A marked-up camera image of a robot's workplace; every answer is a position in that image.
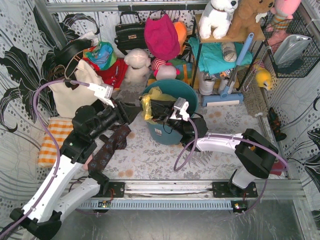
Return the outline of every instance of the teal cloth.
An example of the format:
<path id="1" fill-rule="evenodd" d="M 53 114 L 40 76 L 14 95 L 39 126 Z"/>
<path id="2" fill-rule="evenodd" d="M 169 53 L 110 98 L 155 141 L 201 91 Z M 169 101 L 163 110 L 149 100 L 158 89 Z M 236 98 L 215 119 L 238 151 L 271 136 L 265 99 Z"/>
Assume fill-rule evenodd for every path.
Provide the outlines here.
<path id="1" fill-rule="evenodd" d="M 189 44 L 192 47 L 192 52 L 195 57 L 198 55 L 199 41 L 195 37 L 190 37 Z M 234 43 L 236 55 L 239 56 L 242 47 L 241 43 Z M 251 63 L 253 55 L 251 52 L 247 51 L 241 66 L 248 65 Z M 233 69 L 236 66 L 236 62 L 227 62 L 224 60 L 221 43 L 203 43 L 201 48 L 201 55 L 199 58 L 199 70 L 201 72 L 212 74 L 218 74 L 223 71 Z"/>

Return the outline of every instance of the magenta hat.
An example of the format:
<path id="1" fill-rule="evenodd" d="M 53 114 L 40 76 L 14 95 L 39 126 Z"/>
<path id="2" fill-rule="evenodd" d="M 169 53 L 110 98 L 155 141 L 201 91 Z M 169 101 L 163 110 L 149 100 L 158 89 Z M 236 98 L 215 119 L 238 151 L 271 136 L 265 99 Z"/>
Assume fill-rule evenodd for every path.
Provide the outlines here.
<path id="1" fill-rule="evenodd" d="M 180 52 L 178 34 L 168 14 L 159 20 L 146 20 L 144 39 L 150 53 L 158 59 L 168 61 Z"/>

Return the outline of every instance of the teal trash bin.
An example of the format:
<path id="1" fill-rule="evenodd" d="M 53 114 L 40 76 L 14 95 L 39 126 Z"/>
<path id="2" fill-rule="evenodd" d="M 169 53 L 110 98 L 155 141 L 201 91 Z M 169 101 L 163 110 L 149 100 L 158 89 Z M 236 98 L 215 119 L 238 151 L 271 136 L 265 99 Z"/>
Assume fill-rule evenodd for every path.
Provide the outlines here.
<path id="1" fill-rule="evenodd" d="M 184 98 L 189 102 L 188 114 L 192 115 L 198 109 L 198 95 L 195 90 L 183 81 L 176 79 L 159 80 L 149 85 L 142 94 L 149 93 L 151 88 L 159 87 L 163 94 L 168 94 L 174 98 Z M 147 122 L 149 132 L 156 142 L 163 145 L 177 145 L 180 143 L 182 135 L 171 127 L 163 124 L 151 124 Z"/>

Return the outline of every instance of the metal mesh basket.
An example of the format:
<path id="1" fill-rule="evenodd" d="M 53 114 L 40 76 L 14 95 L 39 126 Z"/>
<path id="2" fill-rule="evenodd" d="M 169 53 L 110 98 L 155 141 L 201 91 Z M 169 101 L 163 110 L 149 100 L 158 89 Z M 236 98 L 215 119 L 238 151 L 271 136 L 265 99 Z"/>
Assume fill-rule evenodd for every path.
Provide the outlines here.
<path id="1" fill-rule="evenodd" d="M 273 16 L 274 15 L 269 12 L 268 16 L 264 21 L 262 20 L 261 23 L 265 36 L 264 44 L 266 46 L 269 45 L 268 40 L 270 40 L 270 38 L 275 34 L 280 34 L 280 31 L 285 31 L 287 34 L 299 34 L 312 38 L 312 41 L 298 58 L 279 65 L 275 62 L 274 53 L 281 45 L 282 41 L 270 45 L 272 50 L 268 51 L 277 78 L 304 78 L 320 60 L 319 47 L 317 46 L 313 36 L 306 28 L 306 24 L 298 12 L 293 14 L 292 20 L 284 20 L 277 24 L 272 23 Z"/>

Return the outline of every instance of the floral tablecloth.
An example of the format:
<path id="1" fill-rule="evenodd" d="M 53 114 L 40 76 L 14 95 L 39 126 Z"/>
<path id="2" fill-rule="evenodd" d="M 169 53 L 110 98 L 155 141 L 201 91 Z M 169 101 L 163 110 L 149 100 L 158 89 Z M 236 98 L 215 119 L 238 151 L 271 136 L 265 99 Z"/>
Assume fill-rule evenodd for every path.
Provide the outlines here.
<path id="1" fill-rule="evenodd" d="M 145 83 L 123 83 L 121 88 L 117 98 L 138 105 Z M 258 120 L 247 114 L 243 104 L 199 107 L 197 112 L 204 116 L 211 133 L 243 133 L 247 128 L 262 132 Z M 181 144 L 168 146 L 155 142 L 141 114 L 136 117 L 130 128 L 132 132 L 127 137 L 127 147 L 124 150 L 116 150 L 104 170 L 104 174 L 110 179 L 229 179 L 232 173 L 242 165 L 235 154 L 212 151 L 195 152 L 190 162 L 180 171 L 175 172 L 173 166 L 183 149 Z M 111 134 L 111 131 L 105 132 L 107 137 Z M 98 147 L 95 153 L 104 144 L 99 139 L 96 142 Z M 182 164 L 188 153 L 187 151 L 184 153 L 178 166 Z"/>

